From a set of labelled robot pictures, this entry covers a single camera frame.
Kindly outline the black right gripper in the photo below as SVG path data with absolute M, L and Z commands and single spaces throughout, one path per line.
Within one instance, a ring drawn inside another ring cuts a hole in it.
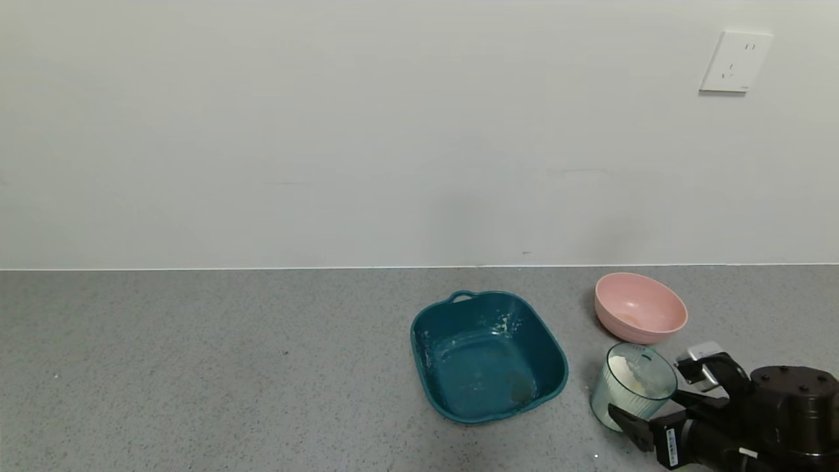
M 671 397 L 683 410 L 648 422 L 612 403 L 608 414 L 641 451 L 652 453 L 668 470 L 701 464 L 714 471 L 740 471 L 747 423 L 747 405 L 728 404 L 727 397 L 710 397 L 677 389 Z

